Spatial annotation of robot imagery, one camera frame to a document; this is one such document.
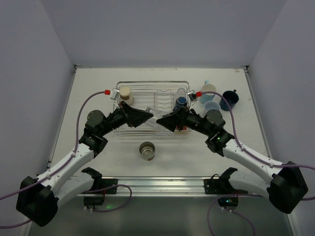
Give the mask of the light blue mug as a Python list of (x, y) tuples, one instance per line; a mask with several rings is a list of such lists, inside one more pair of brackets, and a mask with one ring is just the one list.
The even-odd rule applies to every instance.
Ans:
[(204, 85), (201, 87), (201, 92), (206, 92), (203, 93), (200, 97), (200, 103), (201, 104), (205, 104), (208, 101), (212, 101), (215, 97), (215, 94), (211, 93), (211, 92), (216, 92), (217, 88), (210, 84), (209, 81), (205, 81)]

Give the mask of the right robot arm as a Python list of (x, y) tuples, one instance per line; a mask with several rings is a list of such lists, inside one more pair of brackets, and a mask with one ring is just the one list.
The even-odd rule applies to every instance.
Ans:
[(261, 195), (266, 195), (271, 204), (283, 213), (292, 213), (308, 192), (302, 172), (295, 163), (275, 161), (240, 143), (235, 135), (224, 129), (225, 120), (220, 111), (210, 110), (201, 117), (180, 108), (159, 118), (157, 124), (170, 131), (186, 126), (206, 135), (208, 149), (241, 164), (266, 183)]

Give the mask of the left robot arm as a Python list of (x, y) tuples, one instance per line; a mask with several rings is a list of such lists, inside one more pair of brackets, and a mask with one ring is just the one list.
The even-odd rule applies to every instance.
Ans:
[(16, 209), (38, 226), (47, 225), (66, 199), (92, 188), (94, 179), (88, 173), (80, 175), (78, 183), (70, 178), (103, 151), (108, 143), (104, 136), (124, 124), (136, 128), (152, 117), (153, 114), (130, 107), (125, 102), (108, 116), (100, 110), (91, 111), (74, 149), (36, 178), (22, 180)]

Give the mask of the small dark blue cup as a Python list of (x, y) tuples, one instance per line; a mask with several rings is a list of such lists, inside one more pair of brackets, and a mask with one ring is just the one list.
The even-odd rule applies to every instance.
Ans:
[(186, 107), (187, 106), (187, 99), (183, 96), (180, 96), (176, 99), (175, 101), (175, 106), (173, 108), (173, 111), (176, 111), (177, 109), (179, 109), (180, 107)]

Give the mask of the beige brown cup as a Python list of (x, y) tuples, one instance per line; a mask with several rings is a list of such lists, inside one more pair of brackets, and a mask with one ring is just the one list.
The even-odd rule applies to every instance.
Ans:
[(131, 105), (134, 102), (134, 97), (130, 87), (127, 86), (120, 87), (119, 95), (120, 99), (127, 103), (128, 105)]
[(151, 161), (155, 157), (155, 145), (151, 142), (143, 142), (139, 147), (139, 152), (143, 159)]

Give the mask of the large dark blue mug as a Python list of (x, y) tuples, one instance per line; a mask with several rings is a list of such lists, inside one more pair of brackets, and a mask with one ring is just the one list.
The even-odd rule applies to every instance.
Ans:
[(238, 103), (239, 101), (239, 96), (236, 93), (236, 90), (227, 90), (222, 94), (223, 98), (220, 99), (220, 108), (223, 111), (229, 111), (230, 107), (231, 109), (234, 108), (234, 106)]

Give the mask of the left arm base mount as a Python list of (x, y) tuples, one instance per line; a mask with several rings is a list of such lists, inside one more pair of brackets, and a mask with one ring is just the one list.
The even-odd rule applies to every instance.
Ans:
[(90, 175), (93, 179), (93, 185), (88, 190), (85, 191), (87, 194), (116, 194), (117, 187), (113, 187), (118, 184), (118, 180), (115, 178), (102, 178), (102, 174), (93, 168), (84, 168), (82, 173)]

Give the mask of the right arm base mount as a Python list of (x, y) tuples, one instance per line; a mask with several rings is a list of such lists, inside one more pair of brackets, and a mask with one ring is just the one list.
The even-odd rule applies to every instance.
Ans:
[(203, 179), (205, 194), (248, 194), (248, 191), (235, 189), (230, 184), (230, 176), (236, 171), (238, 171), (238, 169), (230, 167), (225, 170), (220, 176), (218, 174), (214, 174), (210, 178)]

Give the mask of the pale blue small cup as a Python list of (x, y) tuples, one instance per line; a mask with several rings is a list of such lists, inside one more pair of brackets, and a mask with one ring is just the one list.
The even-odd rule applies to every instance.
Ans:
[(217, 112), (219, 112), (220, 109), (220, 105), (217, 102), (207, 101), (204, 104), (203, 115), (204, 117), (211, 117), (212, 115), (215, 115)]

